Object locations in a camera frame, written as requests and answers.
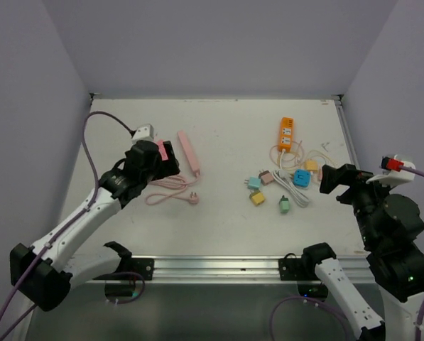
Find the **pink triangular socket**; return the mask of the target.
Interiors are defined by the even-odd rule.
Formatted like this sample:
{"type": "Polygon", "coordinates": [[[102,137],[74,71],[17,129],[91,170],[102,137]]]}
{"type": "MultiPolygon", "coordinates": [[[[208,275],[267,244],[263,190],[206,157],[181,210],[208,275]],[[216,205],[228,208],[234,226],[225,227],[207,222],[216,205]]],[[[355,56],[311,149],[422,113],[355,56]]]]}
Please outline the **pink triangular socket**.
{"type": "Polygon", "coordinates": [[[160,139],[156,143],[158,145],[159,154],[161,155],[161,160],[167,161],[168,160],[168,154],[167,154],[167,151],[166,151],[165,146],[164,146],[164,140],[160,139]]]}

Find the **long pink power strip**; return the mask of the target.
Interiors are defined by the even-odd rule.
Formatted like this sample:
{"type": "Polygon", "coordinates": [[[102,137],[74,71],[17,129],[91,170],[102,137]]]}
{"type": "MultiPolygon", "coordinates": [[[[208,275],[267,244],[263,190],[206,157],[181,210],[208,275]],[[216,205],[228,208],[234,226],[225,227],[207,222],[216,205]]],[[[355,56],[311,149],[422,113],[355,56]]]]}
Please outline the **long pink power strip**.
{"type": "Polygon", "coordinates": [[[184,151],[185,157],[190,166],[191,172],[194,174],[195,177],[199,177],[200,163],[187,134],[184,131],[179,131],[177,135],[178,135],[180,145],[182,146],[182,149],[184,151]]]}

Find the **yellow charger plug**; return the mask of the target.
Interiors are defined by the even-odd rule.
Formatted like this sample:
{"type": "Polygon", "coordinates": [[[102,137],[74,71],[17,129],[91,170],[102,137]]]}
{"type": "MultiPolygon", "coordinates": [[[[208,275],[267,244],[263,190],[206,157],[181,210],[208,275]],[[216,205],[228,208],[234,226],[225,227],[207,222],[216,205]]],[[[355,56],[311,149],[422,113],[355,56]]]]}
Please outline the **yellow charger plug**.
{"type": "Polygon", "coordinates": [[[320,169],[317,161],[313,160],[313,159],[306,160],[305,163],[304,163],[304,166],[305,166],[305,170],[310,172],[310,173],[318,173],[319,169],[320,169]]]}

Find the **blue plug adapter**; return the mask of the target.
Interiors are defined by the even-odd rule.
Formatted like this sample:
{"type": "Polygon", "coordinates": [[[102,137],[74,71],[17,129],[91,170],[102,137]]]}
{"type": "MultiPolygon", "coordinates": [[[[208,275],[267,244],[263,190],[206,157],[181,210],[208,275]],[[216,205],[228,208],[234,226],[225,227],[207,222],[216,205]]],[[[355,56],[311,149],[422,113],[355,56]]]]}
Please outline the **blue plug adapter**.
{"type": "Polygon", "coordinates": [[[299,188],[307,188],[310,184],[310,172],[303,169],[297,169],[293,175],[293,184],[299,188]]]}

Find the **green cube plug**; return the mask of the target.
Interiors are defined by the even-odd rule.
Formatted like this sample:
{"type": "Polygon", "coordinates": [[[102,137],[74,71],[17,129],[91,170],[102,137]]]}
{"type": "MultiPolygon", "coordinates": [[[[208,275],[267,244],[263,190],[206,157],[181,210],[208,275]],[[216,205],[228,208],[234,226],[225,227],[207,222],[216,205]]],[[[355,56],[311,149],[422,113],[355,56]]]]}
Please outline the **green cube plug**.
{"type": "Polygon", "coordinates": [[[282,215],[287,214],[290,211],[290,201],[286,196],[282,196],[278,202],[279,211],[282,215]]]}

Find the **brown cube plug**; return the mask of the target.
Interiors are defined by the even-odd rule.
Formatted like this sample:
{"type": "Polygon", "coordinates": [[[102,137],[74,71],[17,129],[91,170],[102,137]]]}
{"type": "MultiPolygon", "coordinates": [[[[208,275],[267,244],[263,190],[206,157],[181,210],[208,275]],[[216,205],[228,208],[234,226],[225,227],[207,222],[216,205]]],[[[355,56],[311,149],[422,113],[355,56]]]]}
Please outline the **brown cube plug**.
{"type": "Polygon", "coordinates": [[[262,185],[269,185],[275,181],[272,173],[269,170],[262,170],[259,173],[259,179],[261,180],[262,185]]]}

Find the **orange power strip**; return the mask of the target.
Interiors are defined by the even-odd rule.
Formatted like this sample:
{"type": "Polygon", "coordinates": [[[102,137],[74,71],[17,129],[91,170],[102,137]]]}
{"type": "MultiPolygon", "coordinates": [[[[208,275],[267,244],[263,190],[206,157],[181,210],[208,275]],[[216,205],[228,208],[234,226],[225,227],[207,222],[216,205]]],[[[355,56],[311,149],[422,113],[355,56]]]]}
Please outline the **orange power strip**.
{"type": "Polygon", "coordinates": [[[283,117],[280,122],[278,134],[278,151],[289,152],[293,145],[294,119],[283,117]]]}

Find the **yellow cube plug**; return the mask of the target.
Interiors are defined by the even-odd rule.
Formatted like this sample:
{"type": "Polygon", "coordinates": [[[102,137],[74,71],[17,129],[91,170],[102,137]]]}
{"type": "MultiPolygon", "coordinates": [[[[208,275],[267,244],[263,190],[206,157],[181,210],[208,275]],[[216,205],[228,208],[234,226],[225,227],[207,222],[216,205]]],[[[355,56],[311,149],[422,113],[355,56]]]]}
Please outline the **yellow cube plug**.
{"type": "Polygon", "coordinates": [[[259,206],[266,201],[265,196],[259,190],[252,192],[249,195],[249,199],[255,206],[259,206]]]}

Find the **teal cube plug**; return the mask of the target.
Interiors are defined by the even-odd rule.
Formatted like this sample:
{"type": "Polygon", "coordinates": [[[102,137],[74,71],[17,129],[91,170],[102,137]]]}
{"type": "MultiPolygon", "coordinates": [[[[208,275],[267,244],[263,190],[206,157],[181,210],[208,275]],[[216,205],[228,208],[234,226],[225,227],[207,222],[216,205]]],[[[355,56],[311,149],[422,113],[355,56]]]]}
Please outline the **teal cube plug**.
{"type": "Polygon", "coordinates": [[[249,177],[244,183],[251,192],[257,191],[261,187],[261,179],[259,177],[249,177]]]}

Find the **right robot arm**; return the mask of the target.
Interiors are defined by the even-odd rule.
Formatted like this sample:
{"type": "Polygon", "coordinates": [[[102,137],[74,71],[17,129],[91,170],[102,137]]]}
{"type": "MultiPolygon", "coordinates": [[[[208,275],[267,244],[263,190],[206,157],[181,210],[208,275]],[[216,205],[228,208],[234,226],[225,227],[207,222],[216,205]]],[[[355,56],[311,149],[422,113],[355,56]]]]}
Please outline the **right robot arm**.
{"type": "Polygon", "coordinates": [[[424,221],[414,201],[391,193],[417,175],[424,178],[424,172],[389,157],[383,158],[381,167],[383,173],[374,175],[351,164],[325,165],[320,192],[330,194],[339,185],[347,186],[337,201],[353,208],[384,316],[374,312],[347,278],[330,245],[305,248],[300,269],[326,285],[357,340],[424,340],[424,253],[415,245],[424,221]]]}

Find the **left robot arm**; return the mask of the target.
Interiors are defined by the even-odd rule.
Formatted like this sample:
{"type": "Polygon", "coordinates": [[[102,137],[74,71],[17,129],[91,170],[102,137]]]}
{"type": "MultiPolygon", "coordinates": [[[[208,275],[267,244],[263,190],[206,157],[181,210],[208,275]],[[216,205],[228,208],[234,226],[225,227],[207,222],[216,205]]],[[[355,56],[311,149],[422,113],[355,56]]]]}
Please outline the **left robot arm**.
{"type": "Polygon", "coordinates": [[[78,266],[74,253],[107,220],[137,198],[147,185],[180,172],[172,143],[137,141],[123,159],[103,173],[86,200],[56,228],[26,247],[10,252],[11,283],[41,310],[58,307],[80,284],[100,276],[136,278],[132,253],[117,242],[107,242],[91,262],[78,266]]]}

